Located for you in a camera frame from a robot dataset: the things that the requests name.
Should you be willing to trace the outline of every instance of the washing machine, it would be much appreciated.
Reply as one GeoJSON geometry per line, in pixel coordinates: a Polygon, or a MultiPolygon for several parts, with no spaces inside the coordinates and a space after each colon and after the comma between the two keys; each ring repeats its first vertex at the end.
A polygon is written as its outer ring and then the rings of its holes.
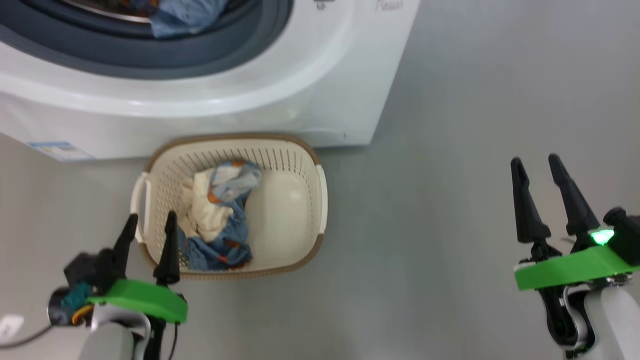
{"type": "Polygon", "coordinates": [[[231,0],[170,39],[99,3],[0,1],[0,131],[61,161],[215,133],[368,144],[419,0],[231,0]]]}

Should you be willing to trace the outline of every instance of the basket rim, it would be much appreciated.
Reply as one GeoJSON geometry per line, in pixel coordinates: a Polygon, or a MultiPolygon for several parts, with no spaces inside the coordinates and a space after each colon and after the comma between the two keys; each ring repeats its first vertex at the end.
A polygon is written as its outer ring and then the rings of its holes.
{"type": "Polygon", "coordinates": [[[173,141],[170,141],[156,150],[149,161],[145,165],[145,172],[151,172],[151,169],[154,167],[156,160],[164,154],[166,151],[170,150],[173,147],[186,145],[189,143],[195,142],[208,142],[208,141],[216,141],[216,140],[280,140],[285,142],[292,142],[296,145],[302,147],[308,154],[311,156],[311,159],[314,161],[315,165],[320,165],[320,158],[316,154],[316,152],[311,148],[311,146],[307,145],[304,141],[299,138],[296,138],[292,135],[283,135],[283,134],[269,134],[269,133],[239,133],[239,134],[224,134],[224,135],[198,135],[198,136],[189,136],[185,138],[178,138],[173,141]]]}
{"type": "MultiPolygon", "coordinates": [[[[144,172],[151,172],[156,160],[165,153],[166,151],[174,148],[176,146],[185,145],[189,143],[195,142],[208,142],[212,140],[280,140],[284,142],[292,142],[300,147],[302,147],[308,154],[311,156],[315,165],[320,165],[320,158],[316,152],[309,146],[307,143],[302,141],[301,139],[291,136],[291,135],[282,135],[282,134],[269,134],[269,133],[239,133],[239,134],[226,134],[226,135],[200,135],[200,136],[189,136],[185,138],[178,138],[173,141],[170,141],[156,150],[151,158],[147,162],[145,166],[144,172]]],[[[316,238],[316,242],[314,246],[311,248],[311,251],[301,260],[285,266],[279,266],[276,268],[270,268],[265,270],[254,270],[249,272],[211,272],[207,274],[206,272],[183,272],[180,271],[180,278],[184,280],[240,280],[240,279],[253,279],[256,277],[270,276],[281,274],[284,272],[291,272],[297,270],[303,266],[305,266],[311,259],[316,256],[318,250],[320,249],[320,245],[322,245],[324,239],[324,234],[318,234],[316,238]]],[[[156,268],[158,264],[152,258],[151,253],[149,253],[149,249],[147,244],[142,242],[139,244],[140,250],[142,252],[143,258],[147,260],[147,263],[152,267],[156,268]]]]}

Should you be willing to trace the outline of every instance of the laundry basket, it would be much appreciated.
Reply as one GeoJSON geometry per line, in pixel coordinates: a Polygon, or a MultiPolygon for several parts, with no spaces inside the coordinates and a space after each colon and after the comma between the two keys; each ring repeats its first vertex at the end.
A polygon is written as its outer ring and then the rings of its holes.
{"type": "Polygon", "coordinates": [[[288,272],[307,264],[322,243],[327,217],[324,171],[301,140],[284,135],[199,136],[160,148],[140,175],[131,212],[140,215],[136,239],[152,266],[160,261],[169,211],[182,206],[181,182],[224,161],[245,160],[262,170],[260,186],[246,201],[247,244],[253,259],[235,270],[190,270],[180,255],[183,279],[225,280],[288,272]]]}

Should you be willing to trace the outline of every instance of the wire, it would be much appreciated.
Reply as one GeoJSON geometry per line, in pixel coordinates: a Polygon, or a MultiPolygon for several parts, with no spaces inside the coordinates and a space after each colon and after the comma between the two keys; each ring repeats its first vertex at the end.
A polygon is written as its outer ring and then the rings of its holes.
{"type": "Polygon", "coordinates": [[[83,318],[85,315],[87,315],[87,313],[89,313],[91,310],[93,310],[93,304],[85,305],[85,306],[79,308],[74,313],[74,315],[71,316],[71,324],[72,325],[79,324],[80,319],[83,318]]]}
{"type": "Polygon", "coordinates": [[[49,330],[51,330],[51,329],[53,329],[53,325],[48,325],[44,329],[36,332],[34,335],[31,335],[28,338],[24,338],[24,339],[22,339],[20,341],[16,341],[15,343],[0,344],[0,350],[7,350],[7,349],[10,349],[10,348],[17,348],[17,347],[21,347],[23,345],[27,345],[28,343],[32,342],[33,340],[36,340],[37,338],[43,336],[44,334],[49,332],[49,330]]]}
{"type": "Polygon", "coordinates": [[[175,324],[174,330],[173,330],[173,345],[171,345],[171,352],[169,353],[169,359],[167,360],[171,360],[173,358],[173,353],[175,352],[175,344],[178,342],[178,324],[175,324]]]}

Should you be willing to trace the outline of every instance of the white cloth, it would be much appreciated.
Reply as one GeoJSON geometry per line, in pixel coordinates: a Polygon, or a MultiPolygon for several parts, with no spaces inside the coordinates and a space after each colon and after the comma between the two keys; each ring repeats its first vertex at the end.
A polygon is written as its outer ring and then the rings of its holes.
{"type": "Polygon", "coordinates": [[[205,170],[195,174],[193,179],[182,182],[184,216],[178,220],[178,226],[187,238],[199,236],[206,243],[218,237],[227,226],[227,219],[234,213],[230,207],[209,202],[207,193],[212,173],[213,169],[205,170]]]}

